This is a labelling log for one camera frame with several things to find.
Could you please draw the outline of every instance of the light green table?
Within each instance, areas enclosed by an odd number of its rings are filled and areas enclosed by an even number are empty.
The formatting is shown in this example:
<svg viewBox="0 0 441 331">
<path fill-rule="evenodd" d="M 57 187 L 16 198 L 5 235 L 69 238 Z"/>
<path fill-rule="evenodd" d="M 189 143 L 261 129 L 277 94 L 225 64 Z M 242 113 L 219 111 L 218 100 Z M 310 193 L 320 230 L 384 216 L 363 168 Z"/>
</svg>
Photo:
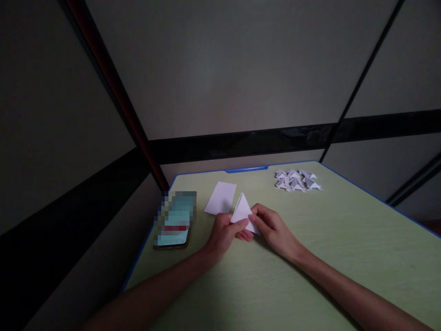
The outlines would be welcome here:
<svg viewBox="0 0 441 331">
<path fill-rule="evenodd" d="M 316 174 L 323 191 L 275 189 L 274 172 L 280 168 Z M 260 202 L 278 211 L 314 254 L 441 330 L 441 239 L 318 162 L 177 176 L 171 190 L 198 193 L 189 246 L 154 251 L 151 234 L 126 289 L 205 244 L 215 217 L 203 210 L 218 181 L 237 184 L 232 209 L 244 192 L 250 207 Z M 261 240 L 234 240 L 224 259 L 191 285 L 152 329 L 341 331 L 355 326 L 310 280 Z"/>
</svg>

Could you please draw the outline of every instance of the phone screen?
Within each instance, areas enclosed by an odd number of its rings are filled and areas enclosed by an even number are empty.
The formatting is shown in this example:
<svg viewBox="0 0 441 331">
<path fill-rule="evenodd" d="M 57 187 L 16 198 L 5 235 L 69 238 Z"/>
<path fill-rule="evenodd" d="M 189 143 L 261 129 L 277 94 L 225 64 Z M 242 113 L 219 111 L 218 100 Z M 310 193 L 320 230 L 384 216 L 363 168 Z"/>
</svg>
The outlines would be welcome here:
<svg viewBox="0 0 441 331">
<path fill-rule="evenodd" d="M 155 249 L 186 246 L 195 214 L 196 192 L 170 192 L 158 211 Z"/>
</svg>

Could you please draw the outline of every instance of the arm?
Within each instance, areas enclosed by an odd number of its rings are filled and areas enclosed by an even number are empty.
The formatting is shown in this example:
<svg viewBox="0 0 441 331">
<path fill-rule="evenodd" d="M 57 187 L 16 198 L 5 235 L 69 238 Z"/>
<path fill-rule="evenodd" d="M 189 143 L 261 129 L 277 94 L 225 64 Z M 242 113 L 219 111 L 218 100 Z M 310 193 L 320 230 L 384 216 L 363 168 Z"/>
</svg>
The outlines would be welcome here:
<svg viewBox="0 0 441 331">
<path fill-rule="evenodd" d="M 256 204 L 248 218 L 269 245 L 323 287 L 365 330 L 431 330 L 307 250 L 275 211 Z"/>
<path fill-rule="evenodd" d="M 210 239 L 198 252 L 126 291 L 82 326 L 82 330 L 145 330 L 199 276 L 216 265 L 248 219 L 229 224 L 231 214 L 218 214 Z"/>
</svg>

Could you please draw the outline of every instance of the hand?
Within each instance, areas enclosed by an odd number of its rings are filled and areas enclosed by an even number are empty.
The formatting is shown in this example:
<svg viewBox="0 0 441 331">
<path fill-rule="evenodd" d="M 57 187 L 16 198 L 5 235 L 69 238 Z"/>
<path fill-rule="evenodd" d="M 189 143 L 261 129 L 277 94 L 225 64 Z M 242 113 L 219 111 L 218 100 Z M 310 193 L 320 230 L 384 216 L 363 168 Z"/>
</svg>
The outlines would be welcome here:
<svg viewBox="0 0 441 331">
<path fill-rule="evenodd" d="M 243 229 L 242 231 L 237 232 L 234 236 L 237 239 L 246 240 L 247 242 L 251 242 L 251 240 L 254 238 L 254 233 L 252 233 L 250 230 Z"/>
<path fill-rule="evenodd" d="M 210 238 L 203 248 L 216 262 L 219 262 L 230 248 L 236 234 L 248 225 L 247 218 L 230 224 L 231 217 L 232 214 L 217 214 Z"/>
<path fill-rule="evenodd" d="M 294 263 L 305 248 L 289 230 L 279 214 L 261 204 L 255 204 L 251 211 L 253 214 L 248 216 L 249 220 L 263 234 L 268 244 L 278 254 Z"/>
</svg>

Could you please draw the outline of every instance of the paper sheet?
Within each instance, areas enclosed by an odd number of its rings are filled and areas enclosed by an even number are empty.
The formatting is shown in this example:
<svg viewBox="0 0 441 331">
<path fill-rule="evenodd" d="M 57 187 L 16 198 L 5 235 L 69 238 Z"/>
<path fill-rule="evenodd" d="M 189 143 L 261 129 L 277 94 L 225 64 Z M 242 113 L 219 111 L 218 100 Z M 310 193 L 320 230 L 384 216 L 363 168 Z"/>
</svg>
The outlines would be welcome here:
<svg viewBox="0 0 441 331">
<path fill-rule="evenodd" d="M 317 178 L 317 176 L 306 170 L 296 171 L 290 169 L 284 172 L 282 169 L 279 169 L 275 172 L 274 177 L 277 179 L 276 188 L 283 188 L 287 192 L 299 190 L 305 193 L 313 188 L 322 190 L 322 187 L 312 180 L 312 178 Z"/>
<path fill-rule="evenodd" d="M 229 213 L 231 204 L 233 203 L 236 184 L 217 182 L 216 187 L 204 209 L 204 212 L 217 215 L 221 213 Z"/>
<path fill-rule="evenodd" d="M 300 170 L 300 173 L 305 176 L 305 178 L 317 178 L 316 175 L 311 174 L 310 172 L 307 172 L 305 170 Z"/>
<path fill-rule="evenodd" d="M 300 179 L 298 179 L 298 178 L 294 178 L 294 180 L 291 183 L 291 188 L 293 190 L 297 189 L 297 190 L 300 190 L 302 192 L 306 192 L 305 191 L 305 187 L 302 184 L 302 181 Z"/>
<path fill-rule="evenodd" d="M 248 205 L 247 198 L 243 193 L 240 194 L 239 200 L 237 201 L 236 208 L 234 209 L 233 216 L 231 217 L 231 223 L 236 223 L 241 219 L 248 218 L 248 215 L 252 214 L 251 209 Z M 260 234 L 260 231 L 254 227 L 251 222 L 248 222 L 246 227 L 247 230 L 254 232 L 255 234 Z"/>
<path fill-rule="evenodd" d="M 305 183 L 306 186 L 308 187 L 308 190 L 312 190 L 313 188 L 319 189 L 320 191 L 322 190 L 322 187 L 312 179 L 305 177 Z"/>
<path fill-rule="evenodd" d="M 287 176 L 289 178 L 302 178 L 302 176 L 295 170 L 289 170 Z"/>
</svg>

